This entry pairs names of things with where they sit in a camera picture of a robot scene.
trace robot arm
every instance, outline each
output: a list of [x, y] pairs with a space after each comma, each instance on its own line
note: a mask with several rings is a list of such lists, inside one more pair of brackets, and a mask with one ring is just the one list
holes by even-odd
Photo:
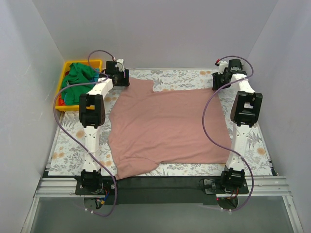
[[[213, 90], [217, 90], [229, 82], [243, 79], [233, 84], [237, 87], [238, 92], [230, 115], [231, 121], [233, 121], [231, 148], [242, 156], [245, 154], [251, 128], [258, 120], [262, 102], [262, 94], [256, 93], [252, 89], [248, 80], [245, 79], [246, 76], [239, 59], [232, 59], [229, 63], [220, 61], [218, 72], [213, 73]], [[241, 157], [230, 152], [225, 170], [222, 172], [222, 185], [227, 190], [241, 188], [245, 180], [244, 177], [244, 163]]]
[[[79, 120], [83, 125], [85, 146], [99, 160], [99, 138], [102, 125], [105, 122], [104, 98], [114, 86], [129, 86], [129, 71], [124, 69], [123, 59], [107, 61], [105, 73], [106, 79], [100, 75], [92, 90], [87, 94], [81, 94], [79, 99]], [[82, 187], [89, 191], [96, 191], [102, 187], [101, 166], [91, 156], [85, 155], [81, 172]]]

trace pink cloth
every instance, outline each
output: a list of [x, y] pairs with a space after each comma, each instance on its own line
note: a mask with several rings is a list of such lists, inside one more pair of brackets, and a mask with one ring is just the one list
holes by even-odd
[[[212, 89], [153, 92], [153, 81], [130, 80], [111, 113], [108, 141], [117, 179], [150, 172], [160, 163], [225, 163], [229, 152], [212, 144], [202, 113]], [[217, 96], [208, 106], [207, 131], [218, 143], [231, 139]]]

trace glass panel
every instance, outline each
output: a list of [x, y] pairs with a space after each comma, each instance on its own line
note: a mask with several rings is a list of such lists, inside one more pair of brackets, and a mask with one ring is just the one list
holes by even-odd
[[[202, 208], [201, 204], [118, 205], [110, 217], [92, 215], [78, 206], [83, 198], [40, 198], [32, 233], [292, 233], [282, 197], [252, 197], [232, 213]], [[103, 206], [107, 212], [111, 206]]]

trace yellow tray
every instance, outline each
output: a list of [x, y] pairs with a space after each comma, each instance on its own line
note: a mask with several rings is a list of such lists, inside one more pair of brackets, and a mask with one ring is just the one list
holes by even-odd
[[[65, 73], [70, 70], [70, 65], [72, 63], [77, 63], [77, 62], [79, 62], [79, 63], [81, 63], [83, 65], [87, 65], [88, 66], [88, 62], [87, 61], [69, 61], [69, 62], [65, 62], [64, 67], [63, 67], [63, 72], [62, 72], [62, 74], [60, 76], [60, 79], [59, 79], [59, 83], [58, 83], [56, 94], [62, 88], [62, 83], [63, 83], [64, 77], [65, 77]], [[92, 67], [99, 68], [100, 70], [102, 69], [102, 64], [103, 64], [102, 60], [91, 60], [90, 63], [91, 63]], [[79, 110], [79, 106], [78, 105], [59, 105], [59, 99], [60, 98], [61, 98], [61, 95], [59, 95], [58, 100], [56, 102], [56, 106], [55, 106], [55, 108], [58, 109], [59, 111], [65, 112], [65, 111], [78, 111]]]

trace white wall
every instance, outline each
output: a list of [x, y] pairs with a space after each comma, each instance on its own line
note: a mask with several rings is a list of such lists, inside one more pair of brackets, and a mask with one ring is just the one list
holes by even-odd
[[129, 68], [247, 57], [277, 0], [33, 0], [65, 60], [104, 49]]
[[0, 232], [21, 231], [48, 158], [63, 58], [31, 0], [0, 0]]
[[311, 232], [311, 3], [279, 0], [249, 61], [263, 93], [259, 122], [272, 162], [286, 175], [306, 233]]

